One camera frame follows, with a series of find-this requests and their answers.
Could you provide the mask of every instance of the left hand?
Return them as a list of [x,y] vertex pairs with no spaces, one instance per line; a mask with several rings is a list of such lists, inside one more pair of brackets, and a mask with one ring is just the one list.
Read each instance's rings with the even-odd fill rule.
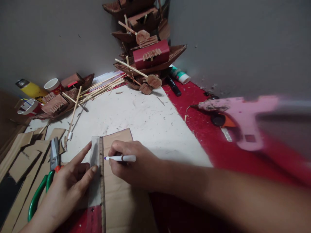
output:
[[52,185],[32,220],[21,232],[54,232],[74,211],[91,183],[97,165],[81,163],[91,149],[89,142],[67,165],[55,174]]

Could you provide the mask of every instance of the red box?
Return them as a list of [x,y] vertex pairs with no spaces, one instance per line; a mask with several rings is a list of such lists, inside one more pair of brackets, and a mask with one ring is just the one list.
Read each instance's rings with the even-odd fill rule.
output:
[[[161,54],[153,57],[153,61],[151,61],[150,59],[145,60],[145,61],[143,60],[144,54],[146,54],[152,50],[156,50],[156,49],[160,49]],[[138,69],[138,70],[147,69],[147,68],[168,62],[168,60],[169,60],[169,46],[168,46],[167,40],[162,40],[162,41],[159,41],[158,43],[156,43],[154,45],[150,45],[146,48],[135,50],[133,52],[133,55],[134,55],[134,61],[135,61],[136,69]]]

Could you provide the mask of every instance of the paper cup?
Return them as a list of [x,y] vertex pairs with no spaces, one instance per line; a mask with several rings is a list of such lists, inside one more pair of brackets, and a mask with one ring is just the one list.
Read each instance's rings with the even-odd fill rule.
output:
[[41,111],[41,104],[39,104],[39,102],[36,101],[35,99],[27,100],[27,102],[30,103],[31,105],[29,105],[29,104],[27,104],[25,102],[21,106],[21,108],[24,109],[24,111],[18,110],[17,111],[18,114],[22,114],[22,115],[27,115],[29,117],[33,117],[33,116],[37,115]]
[[51,79],[44,85],[44,88],[50,92],[54,92],[55,95],[58,95],[60,91],[64,90],[61,82],[58,81],[58,79]]

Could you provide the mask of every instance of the glue gun nozzle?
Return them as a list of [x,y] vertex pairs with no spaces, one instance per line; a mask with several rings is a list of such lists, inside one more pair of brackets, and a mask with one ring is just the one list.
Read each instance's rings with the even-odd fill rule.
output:
[[189,107],[192,107],[192,108],[199,108],[199,105],[190,105]]

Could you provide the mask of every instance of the hand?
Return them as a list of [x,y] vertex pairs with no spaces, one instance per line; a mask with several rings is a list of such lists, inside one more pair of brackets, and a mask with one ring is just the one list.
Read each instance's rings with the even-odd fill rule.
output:
[[90,168],[89,163],[81,163],[91,146],[89,142],[54,175],[49,191],[22,232],[54,232],[72,214],[97,171],[97,165]]
[[123,142],[116,140],[112,143],[108,156],[114,156],[117,152],[123,155],[136,155],[136,161],[124,165],[115,160],[109,160],[114,175],[135,187],[149,191],[163,191],[165,189],[167,186],[167,166],[164,160],[156,157],[139,141]]

